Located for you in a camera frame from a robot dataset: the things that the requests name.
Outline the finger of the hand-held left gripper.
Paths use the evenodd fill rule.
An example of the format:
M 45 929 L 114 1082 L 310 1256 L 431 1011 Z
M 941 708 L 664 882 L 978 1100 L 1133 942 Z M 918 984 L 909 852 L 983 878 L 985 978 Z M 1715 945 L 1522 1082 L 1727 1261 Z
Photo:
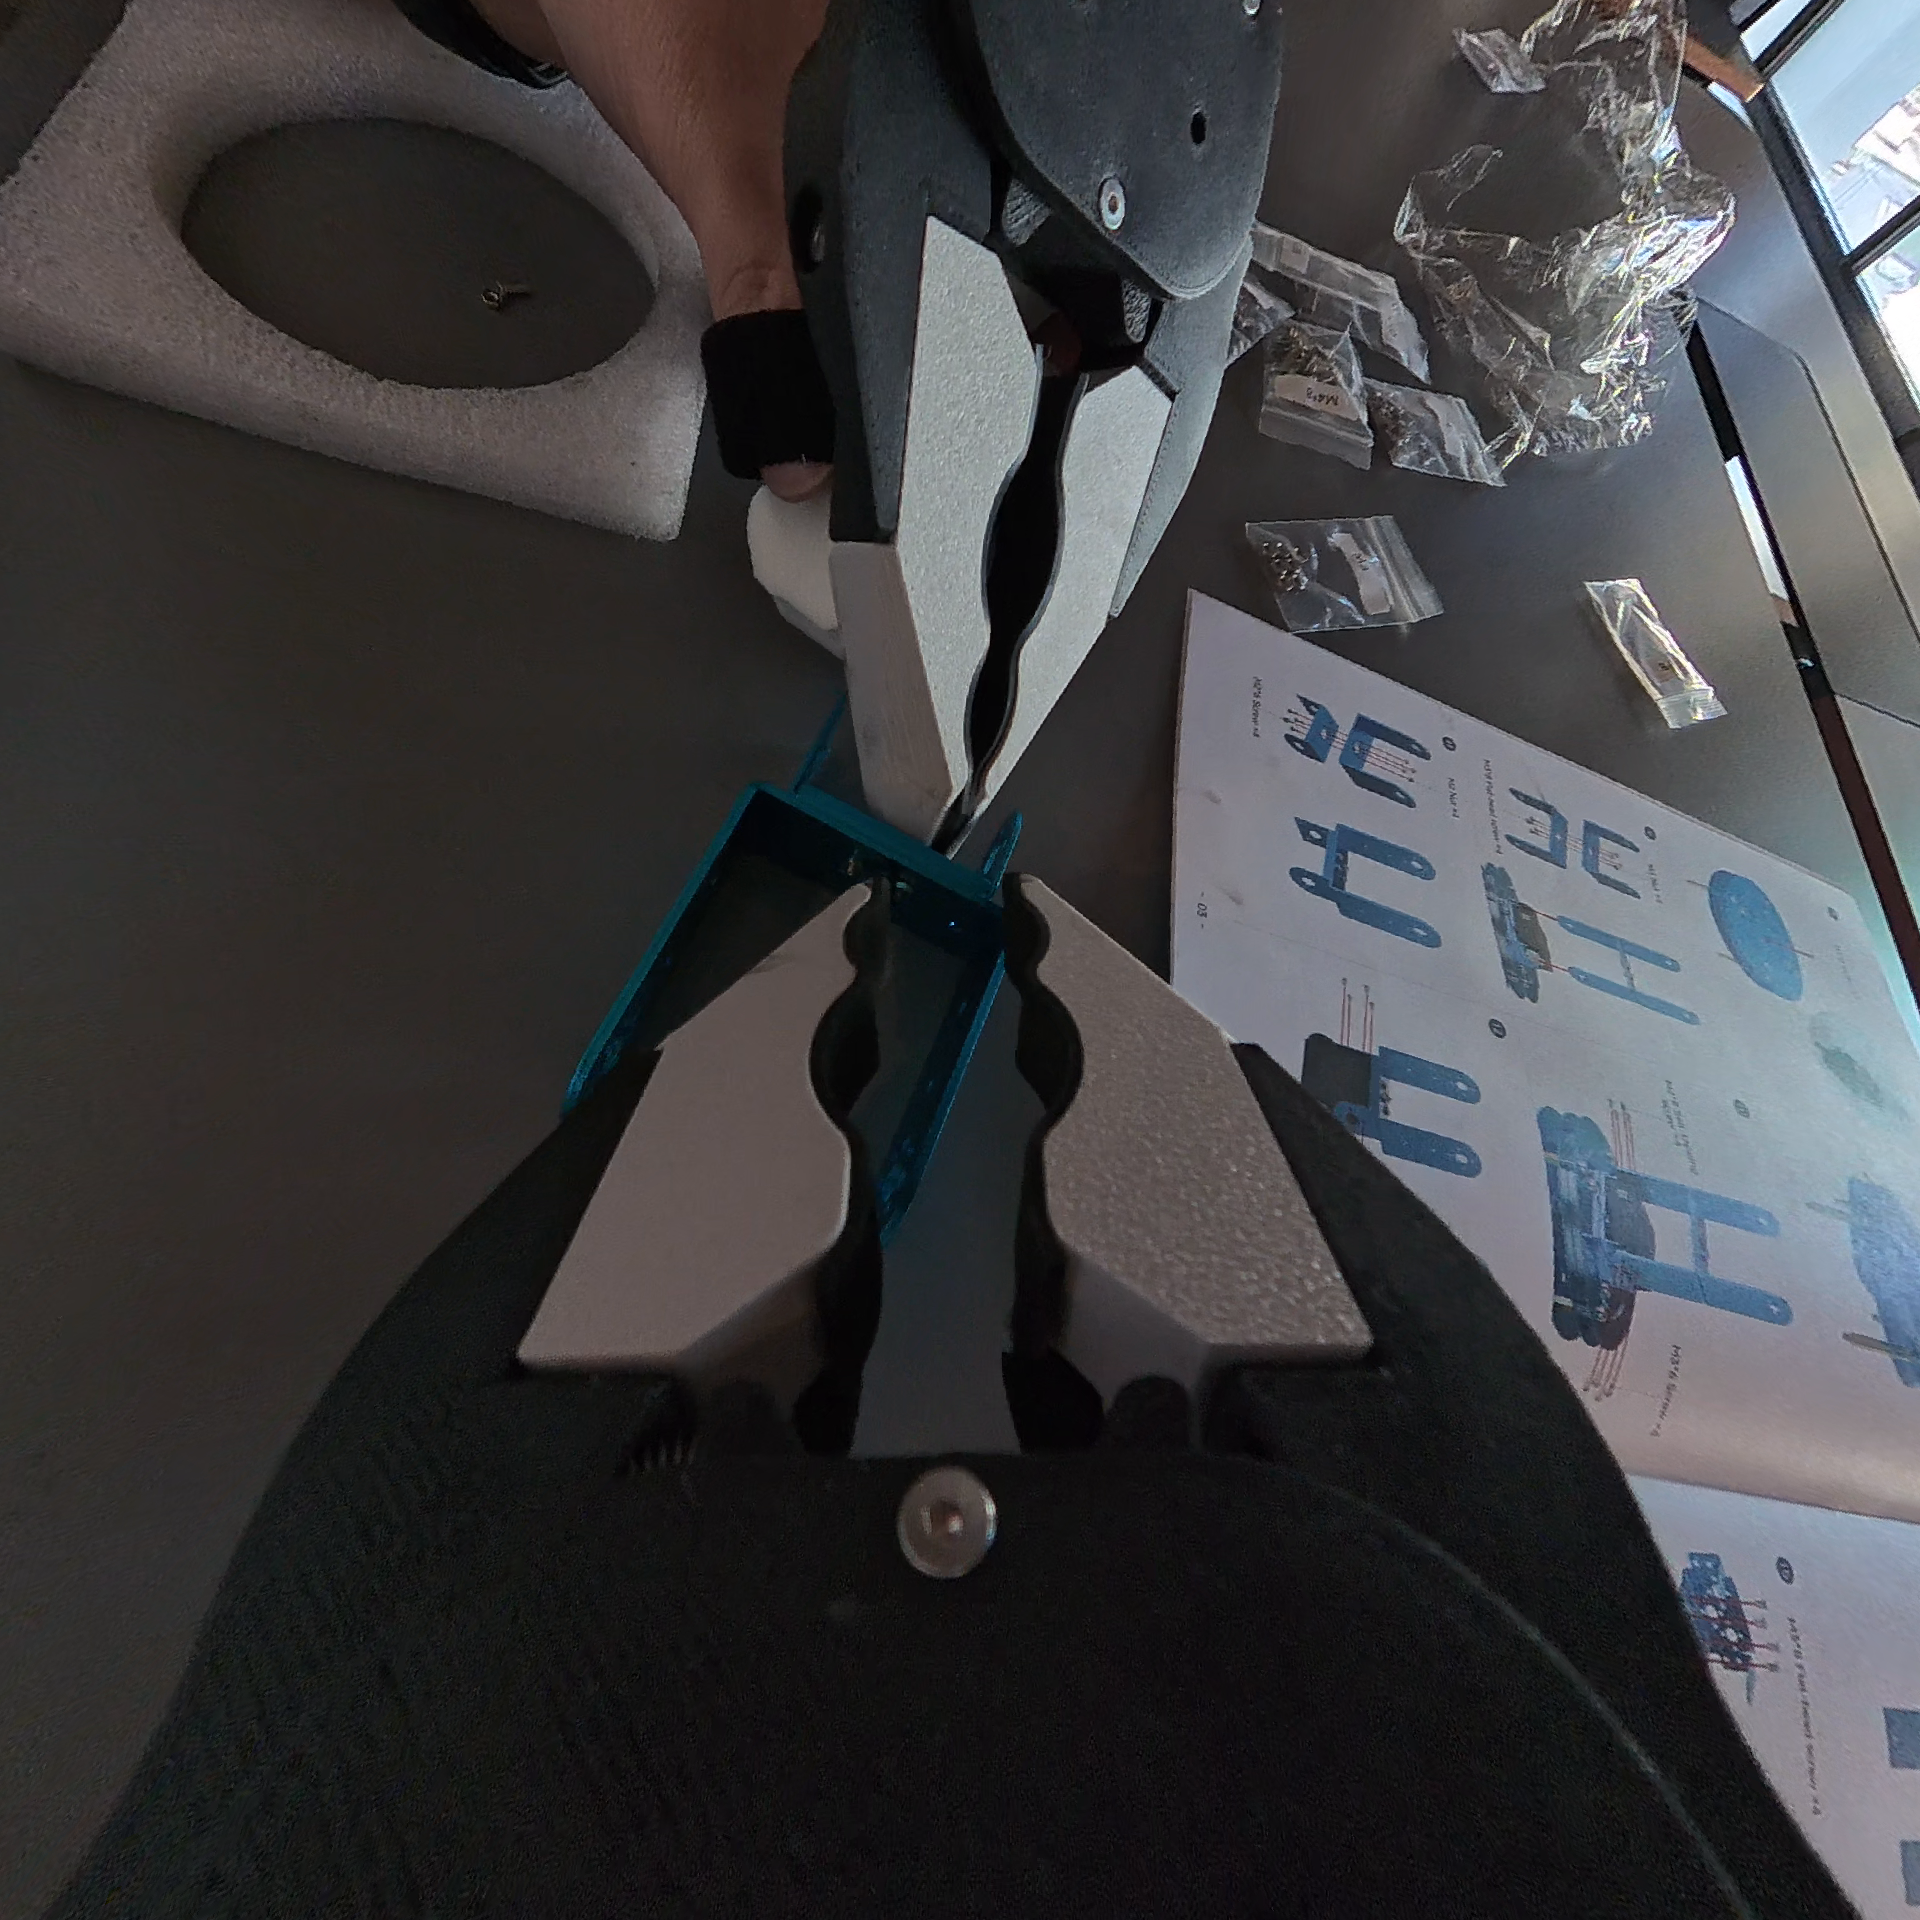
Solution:
M 995 253 L 925 220 L 898 526 L 890 542 L 829 549 L 864 797 L 921 843 L 970 779 L 985 542 L 1038 403 L 1039 360 Z
M 1137 365 L 1042 378 L 1035 434 L 990 528 L 966 818 L 991 803 L 1112 618 L 1167 411 Z

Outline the adjacent dark table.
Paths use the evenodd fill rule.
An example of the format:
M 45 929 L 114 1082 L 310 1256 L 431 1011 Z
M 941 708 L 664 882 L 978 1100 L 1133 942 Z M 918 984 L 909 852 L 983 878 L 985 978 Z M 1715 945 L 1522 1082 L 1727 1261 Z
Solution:
M 1806 362 L 1714 304 L 1688 348 L 1720 453 L 1743 473 L 1783 626 L 1888 926 L 1918 981 L 1915 593 L 1888 558 Z

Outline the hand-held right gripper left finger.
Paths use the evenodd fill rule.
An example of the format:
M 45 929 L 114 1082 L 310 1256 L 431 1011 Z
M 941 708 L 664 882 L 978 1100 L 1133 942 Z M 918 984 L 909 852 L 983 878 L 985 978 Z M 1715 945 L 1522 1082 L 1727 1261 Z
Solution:
M 515 1361 L 766 1396 L 847 1451 L 880 1318 L 851 1109 L 880 1066 L 883 882 L 847 888 L 673 1028 Z

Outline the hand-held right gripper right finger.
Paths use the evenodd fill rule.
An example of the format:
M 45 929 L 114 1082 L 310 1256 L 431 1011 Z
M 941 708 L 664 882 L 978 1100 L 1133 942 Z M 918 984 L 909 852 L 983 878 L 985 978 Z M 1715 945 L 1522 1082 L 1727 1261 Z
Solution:
M 1122 1396 L 1187 1425 L 1249 1364 L 1371 1352 L 1234 1045 L 1039 878 L 1002 882 L 1024 1146 L 1000 1386 L 1022 1451 L 1097 1445 Z

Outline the crumpled clear plastic wrap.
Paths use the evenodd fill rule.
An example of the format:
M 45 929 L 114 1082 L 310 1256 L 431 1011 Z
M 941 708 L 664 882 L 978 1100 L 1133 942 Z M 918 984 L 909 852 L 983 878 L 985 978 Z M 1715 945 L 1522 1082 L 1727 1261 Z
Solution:
M 1478 138 L 1408 184 L 1393 226 L 1502 468 L 1650 434 L 1736 217 L 1674 123 L 1682 4 L 1561 2 L 1511 35 L 1544 89 L 1493 93 L 1456 52 Z

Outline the dark grey desk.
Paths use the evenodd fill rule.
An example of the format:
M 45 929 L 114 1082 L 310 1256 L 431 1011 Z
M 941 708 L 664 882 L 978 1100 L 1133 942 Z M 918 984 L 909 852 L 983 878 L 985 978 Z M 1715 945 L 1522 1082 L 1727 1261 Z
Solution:
M 1254 408 L 1237 369 L 1000 793 L 1015 864 L 1160 972 L 1186 595 L 1263 618 L 1241 524 L 1338 513 Z M 1447 618 L 1377 669 L 1833 881 L 1898 969 L 1688 376 L 1655 440 L 1503 501 L 1401 481 Z M 106 1822 L 328 1381 L 826 718 L 744 506 L 710 433 L 678 539 L 627 542 L 5 360 L 5 1916 Z M 1642 568 L 1725 745 L 1609 683 L 1576 582 Z M 1015 1036 L 1002 992 L 886 1256 L 856 1451 L 1015 1448 Z

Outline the white foam packing block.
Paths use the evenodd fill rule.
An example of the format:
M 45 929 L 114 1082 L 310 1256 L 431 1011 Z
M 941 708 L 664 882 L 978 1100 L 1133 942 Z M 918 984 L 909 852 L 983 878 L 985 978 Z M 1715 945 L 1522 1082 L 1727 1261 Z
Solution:
M 191 187 L 245 138 L 390 118 L 485 140 L 601 212 L 656 299 L 599 365 L 527 389 L 376 378 L 191 259 Z M 5 178 L 5 349 L 109 393 L 623 537 L 678 534 L 704 421 L 688 228 L 574 89 L 497 81 L 393 4 L 126 4 Z

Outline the person's left hand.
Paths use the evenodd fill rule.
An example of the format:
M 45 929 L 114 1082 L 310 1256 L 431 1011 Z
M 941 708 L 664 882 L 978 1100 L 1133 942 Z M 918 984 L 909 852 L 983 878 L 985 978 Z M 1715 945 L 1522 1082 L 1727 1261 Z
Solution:
M 826 2 L 482 4 L 563 68 L 678 208 L 710 316 L 799 312 L 784 225 L 784 110 Z

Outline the assembly instruction booklet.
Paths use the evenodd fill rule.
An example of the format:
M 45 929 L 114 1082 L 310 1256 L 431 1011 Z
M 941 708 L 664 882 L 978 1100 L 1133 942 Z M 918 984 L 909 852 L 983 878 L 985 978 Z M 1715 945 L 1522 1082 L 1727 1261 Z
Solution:
M 1503 1285 L 1774 1790 L 1915 1916 L 1915 1046 L 1853 901 L 1192 593 L 1169 974 Z

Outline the labelled zip bag of screws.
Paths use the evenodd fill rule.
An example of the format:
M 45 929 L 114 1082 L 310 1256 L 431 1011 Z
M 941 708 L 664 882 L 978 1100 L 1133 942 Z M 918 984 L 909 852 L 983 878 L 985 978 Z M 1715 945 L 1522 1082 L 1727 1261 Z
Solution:
M 1262 355 L 1258 430 L 1369 472 L 1375 440 L 1353 337 L 1294 318 L 1265 337 Z

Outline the window frame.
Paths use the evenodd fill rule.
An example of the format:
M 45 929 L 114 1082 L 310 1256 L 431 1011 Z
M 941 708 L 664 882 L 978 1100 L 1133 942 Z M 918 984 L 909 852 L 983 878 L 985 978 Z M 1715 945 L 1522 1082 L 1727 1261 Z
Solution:
M 1759 51 L 1766 97 L 1907 387 L 1918 380 L 1918 4 L 1786 4 Z

